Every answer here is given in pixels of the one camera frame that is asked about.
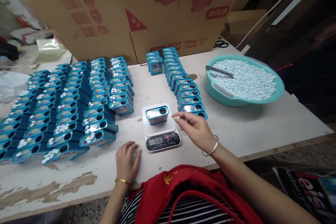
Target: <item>hand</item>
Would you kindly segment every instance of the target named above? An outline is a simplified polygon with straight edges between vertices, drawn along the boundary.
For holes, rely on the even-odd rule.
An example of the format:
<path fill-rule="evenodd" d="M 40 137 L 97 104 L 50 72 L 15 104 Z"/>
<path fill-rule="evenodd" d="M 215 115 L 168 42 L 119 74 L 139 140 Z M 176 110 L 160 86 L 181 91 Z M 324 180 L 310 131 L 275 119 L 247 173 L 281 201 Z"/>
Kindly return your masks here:
<path fill-rule="evenodd" d="M 212 151 L 217 140 L 204 117 L 188 112 L 179 112 L 172 117 L 198 148 L 207 154 Z"/>
<path fill-rule="evenodd" d="M 133 162 L 133 152 L 139 145 L 133 141 L 125 143 L 115 154 L 117 161 L 117 177 L 132 184 L 138 174 L 142 150 L 139 150 Z"/>

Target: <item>red scarf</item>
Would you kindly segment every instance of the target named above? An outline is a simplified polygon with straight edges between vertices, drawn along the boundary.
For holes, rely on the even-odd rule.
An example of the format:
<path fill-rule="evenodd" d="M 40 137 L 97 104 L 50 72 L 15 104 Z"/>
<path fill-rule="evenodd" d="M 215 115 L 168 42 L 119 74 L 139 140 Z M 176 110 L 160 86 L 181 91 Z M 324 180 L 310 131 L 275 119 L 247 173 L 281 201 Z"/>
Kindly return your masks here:
<path fill-rule="evenodd" d="M 227 198 L 231 202 L 231 205 L 240 212 L 244 222 L 236 216 L 232 210 L 211 196 L 202 192 L 187 190 L 176 199 L 170 213 L 168 224 L 172 219 L 178 201 L 183 197 L 191 195 L 198 196 L 216 205 L 225 213 L 229 214 L 237 223 L 262 223 L 252 208 L 238 194 L 228 188 L 220 172 L 211 173 L 204 168 L 182 164 L 170 171 L 161 172 L 142 183 L 141 187 L 134 194 L 136 195 L 143 189 L 139 208 L 136 213 L 135 224 L 155 224 L 166 209 L 176 186 L 185 181 L 190 181 L 195 185 L 206 186 L 224 202 L 227 202 L 225 199 Z"/>

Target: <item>striped shirt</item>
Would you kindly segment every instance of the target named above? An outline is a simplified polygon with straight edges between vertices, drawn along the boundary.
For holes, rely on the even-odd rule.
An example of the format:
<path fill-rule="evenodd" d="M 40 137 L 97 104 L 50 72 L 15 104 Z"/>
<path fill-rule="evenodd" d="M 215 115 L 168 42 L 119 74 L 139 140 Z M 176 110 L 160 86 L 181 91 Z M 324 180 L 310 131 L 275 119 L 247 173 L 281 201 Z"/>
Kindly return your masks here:
<path fill-rule="evenodd" d="M 125 208 L 121 212 L 119 217 L 118 222 L 119 224 L 134 224 L 135 217 L 137 214 L 136 212 L 140 204 L 142 193 L 143 190 L 139 191 L 131 202 L 128 202 L 128 194 L 127 194 L 125 199 Z M 157 224 L 167 223 L 170 212 L 172 210 L 172 206 L 175 203 L 178 195 L 180 195 L 180 193 L 181 191 L 179 190 L 175 191 L 174 196 L 171 198 L 165 211 L 162 213 L 161 217 L 156 222 Z M 226 201 L 228 203 L 224 202 L 222 199 L 218 197 L 213 196 L 213 198 L 215 198 L 221 204 L 225 205 L 228 209 L 234 212 L 240 219 L 242 219 L 239 212 L 234 207 L 232 207 L 231 204 L 228 204 L 229 201 L 227 199 Z M 179 202 L 177 203 L 171 223 L 217 224 L 217 223 L 236 223 L 236 222 L 235 220 L 232 219 L 232 217 L 229 214 L 223 212 L 221 209 L 219 209 L 212 203 L 208 202 L 207 200 L 199 198 L 197 196 L 187 196 L 180 199 Z"/>

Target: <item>teal plastic basin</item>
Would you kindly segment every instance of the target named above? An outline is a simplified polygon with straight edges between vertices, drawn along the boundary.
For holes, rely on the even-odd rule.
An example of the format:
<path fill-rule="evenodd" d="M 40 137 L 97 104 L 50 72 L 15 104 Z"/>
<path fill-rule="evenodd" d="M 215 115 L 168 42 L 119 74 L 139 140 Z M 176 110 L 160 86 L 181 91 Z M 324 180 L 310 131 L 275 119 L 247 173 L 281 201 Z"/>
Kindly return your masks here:
<path fill-rule="evenodd" d="M 231 107 L 241 107 L 247 104 L 266 104 L 266 103 L 271 103 L 275 102 L 278 100 L 283 93 L 285 92 L 285 86 L 284 83 L 282 82 L 280 76 L 272 70 L 269 66 L 267 66 L 265 63 L 262 63 L 261 61 L 258 61 L 256 59 L 242 56 L 242 55 L 233 55 L 233 54 L 227 54 L 227 55 L 221 55 L 216 58 L 213 58 L 212 60 L 209 61 L 208 65 L 213 66 L 216 62 L 218 61 L 223 61 L 223 60 L 242 60 L 246 61 L 250 65 L 255 65 L 257 67 L 265 69 L 266 72 L 271 73 L 276 76 L 276 78 L 273 80 L 276 83 L 276 91 L 271 95 L 270 98 L 266 100 L 247 100 L 244 98 L 240 98 L 238 96 L 235 96 L 233 94 L 230 94 L 226 92 L 224 89 L 222 89 L 220 86 L 216 84 L 214 79 L 210 75 L 210 71 L 206 70 L 206 82 L 205 82 L 205 89 L 208 92 L 208 94 L 214 98 L 216 101 L 219 103 L 222 103 L 227 106 Z"/>

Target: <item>digital scale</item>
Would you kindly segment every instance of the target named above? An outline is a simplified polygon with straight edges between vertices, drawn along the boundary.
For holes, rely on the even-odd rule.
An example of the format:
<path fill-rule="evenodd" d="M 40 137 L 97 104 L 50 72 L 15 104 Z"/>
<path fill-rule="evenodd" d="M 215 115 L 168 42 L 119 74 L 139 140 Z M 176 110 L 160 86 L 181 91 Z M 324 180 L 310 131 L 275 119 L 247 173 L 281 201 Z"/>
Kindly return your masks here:
<path fill-rule="evenodd" d="M 146 111 L 166 106 L 169 114 L 167 121 L 150 125 Z M 181 143 L 176 122 L 171 117 L 172 111 L 167 103 L 155 104 L 143 107 L 141 110 L 143 131 L 145 133 L 146 149 L 149 152 L 156 152 L 174 148 Z"/>

